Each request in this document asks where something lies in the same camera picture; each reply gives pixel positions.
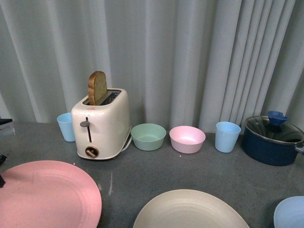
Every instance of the plastic cup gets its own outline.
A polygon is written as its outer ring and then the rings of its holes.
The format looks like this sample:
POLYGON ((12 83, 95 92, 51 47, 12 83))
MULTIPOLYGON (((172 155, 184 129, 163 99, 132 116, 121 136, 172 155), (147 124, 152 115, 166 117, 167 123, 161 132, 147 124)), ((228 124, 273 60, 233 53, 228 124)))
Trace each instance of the plastic cup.
POLYGON ((63 138, 68 142, 75 141, 75 135, 72 125, 71 113, 64 113, 57 117, 57 121, 63 135, 63 138))
POLYGON ((233 150, 241 128, 235 123, 218 122, 215 132, 215 148, 223 153, 229 153, 233 150))

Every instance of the bowl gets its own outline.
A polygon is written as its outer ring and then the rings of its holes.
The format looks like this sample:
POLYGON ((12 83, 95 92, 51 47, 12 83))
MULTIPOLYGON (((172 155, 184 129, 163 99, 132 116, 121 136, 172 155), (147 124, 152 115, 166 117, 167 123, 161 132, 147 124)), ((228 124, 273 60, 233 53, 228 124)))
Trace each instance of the bowl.
POLYGON ((304 196, 293 196, 281 201, 274 212, 275 228, 304 227, 304 196))
POLYGON ((206 135, 191 126, 178 126, 169 132, 172 147, 181 153, 195 153, 201 149, 206 135))
POLYGON ((134 145, 143 151, 155 151, 162 146, 166 130, 157 124, 144 123, 131 130, 134 145))

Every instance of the gray countertop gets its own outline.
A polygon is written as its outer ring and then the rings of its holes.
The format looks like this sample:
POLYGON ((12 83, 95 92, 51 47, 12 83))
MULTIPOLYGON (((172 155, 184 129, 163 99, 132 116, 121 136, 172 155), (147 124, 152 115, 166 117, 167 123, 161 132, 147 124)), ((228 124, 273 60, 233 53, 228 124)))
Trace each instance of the gray countertop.
POLYGON ((175 151, 166 135, 162 147, 146 152, 133 143, 115 159, 91 161, 77 155, 76 143, 66 142, 57 124, 14 123, 15 135, 0 137, 0 154, 8 157, 3 172, 22 163, 55 160, 75 165, 101 186, 99 228, 132 228, 143 208, 157 195, 176 189, 209 193, 236 210, 251 228, 273 228, 280 201, 304 195, 304 156, 288 166, 260 163, 240 148, 231 153, 214 147, 215 135, 194 154, 175 151))

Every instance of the beige plate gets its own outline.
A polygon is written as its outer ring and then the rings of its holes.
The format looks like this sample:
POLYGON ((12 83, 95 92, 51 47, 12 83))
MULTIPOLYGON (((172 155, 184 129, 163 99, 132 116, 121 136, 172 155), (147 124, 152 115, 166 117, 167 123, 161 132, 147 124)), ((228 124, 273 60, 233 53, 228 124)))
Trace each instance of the beige plate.
POLYGON ((249 228, 228 204, 196 190, 165 192, 148 202, 133 228, 249 228))

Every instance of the green bowl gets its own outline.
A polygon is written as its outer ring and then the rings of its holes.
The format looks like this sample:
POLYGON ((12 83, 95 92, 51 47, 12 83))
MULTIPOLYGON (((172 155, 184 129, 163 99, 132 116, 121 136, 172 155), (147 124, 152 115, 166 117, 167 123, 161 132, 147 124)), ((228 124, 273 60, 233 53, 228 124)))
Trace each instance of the green bowl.
POLYGON ((157 124, 144 123, 131 130, 134 145, 143 151, 154 151, 162 146, 166 130, 157 124))

